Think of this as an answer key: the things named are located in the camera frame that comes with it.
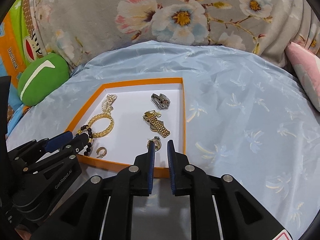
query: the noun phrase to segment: floral blanket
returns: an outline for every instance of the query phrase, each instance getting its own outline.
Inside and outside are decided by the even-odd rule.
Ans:
[[[71,69],[108,50],[157,40],[245,50],[284,67],[295,41],[314,54],[319,21],[305,0],[30,0],[42,52]]]

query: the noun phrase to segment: green cushion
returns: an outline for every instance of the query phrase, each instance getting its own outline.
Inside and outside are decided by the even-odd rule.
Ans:
[[[18,95],[27,106],[35,106],[69,79],[69,68],[59,55],[50,53],[32,62],[22,73]]]

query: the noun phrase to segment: orange box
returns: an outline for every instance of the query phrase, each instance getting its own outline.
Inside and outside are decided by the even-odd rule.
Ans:
[[[167,138],[152,132],[142,116],[146,111],[159,111],[151,101],[152,93],[165,94],[171,101],[169,109],[160,111],[159,120],[171,132]],[[168,178],[167,141],[172,139],[177,152],[185,154],[186,111],[182,78],[155,78],[121,81],[101,85],[79,110],[66,130],[75,135],[95,115],[101,114],[101,103],[107,94],[118,97],[113,103],[111,115],[115,120],[113,130],[105,137],[94,138],[90,156],[78,154],[78,160],[106,170],[120,171],[133,164],[137,155],[148,151],[148,139],[161,138],[162,147],[156,152],[154,176]],[[93,132],[104,130],[110,121],[100,119],[92,125]],[[104,146],[108,153],[103,159],[96,158],[96,149]]]

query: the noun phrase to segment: pink pillow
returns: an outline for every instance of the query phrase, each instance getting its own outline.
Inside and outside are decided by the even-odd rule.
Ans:
[[[315,108],[320,112],[320,58],[290,42],[285,52]]]

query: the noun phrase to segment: metal screw head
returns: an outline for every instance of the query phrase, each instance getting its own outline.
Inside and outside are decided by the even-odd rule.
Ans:
[[[186,171],[194,171],[195,170],[195,167],[192,166],[192,165],[187,165],[184,167]]]
[[[132,166],[129,167],[129,171],[130,172],[137,172],[138,170],[139,170],[138,166],[132,165]]]
[[[100,177],[99,176],[93,176],[90,181],[93,183],[93,184],[97,184],[100,182]]]
[[[231,182],[231,181],[233,181],[233,177],[232,177],[231,175],[229,175],[229,174],[224,175],[222,178],[223,178],[223,180],[224,180],[225,182]]]

